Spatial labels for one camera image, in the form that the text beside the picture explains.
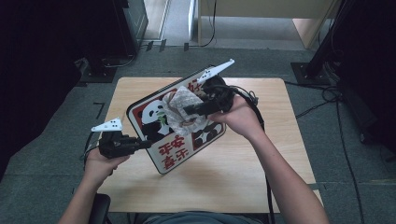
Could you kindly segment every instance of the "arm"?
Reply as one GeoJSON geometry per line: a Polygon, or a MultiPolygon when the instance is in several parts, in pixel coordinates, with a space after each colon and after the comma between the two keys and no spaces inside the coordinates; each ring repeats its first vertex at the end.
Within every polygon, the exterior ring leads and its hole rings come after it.
{"type": "Polygon", "coordinates": [[[81,183],[59,223],[88,223],[96,191],[111,172],[128,159],[129,156],[108,160],[100,154],[99,149],[92,150],[81,183]]]}
{"type": "Polygon", "coordinates": [[[233,108],[228,113],[216,113],[208,118],[226,123],[253,145],[287,223],[329,223],[318,197],[283,159],[242,97],[234,97],[233,108]]]}

